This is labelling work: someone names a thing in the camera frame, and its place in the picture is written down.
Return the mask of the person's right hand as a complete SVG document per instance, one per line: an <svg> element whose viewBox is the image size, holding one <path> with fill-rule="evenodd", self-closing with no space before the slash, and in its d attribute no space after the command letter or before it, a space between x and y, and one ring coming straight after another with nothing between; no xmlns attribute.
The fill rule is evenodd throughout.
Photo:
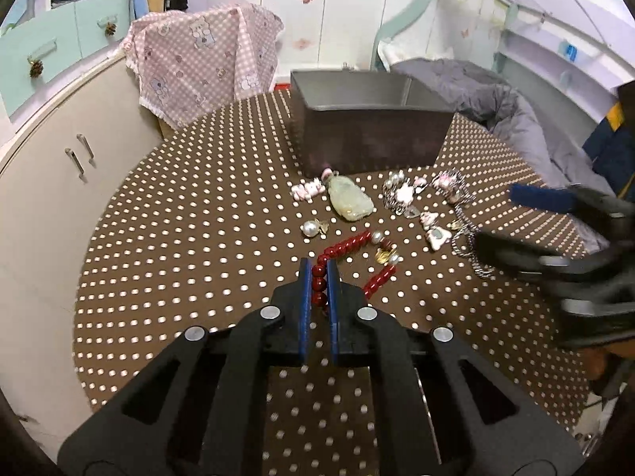
<svg viewBox="0 0 635 476"><path fill-rule="evenodd" d="M588 347L580 353L590 390L600 397L615 397L634 372L633 340Z"/></svg>

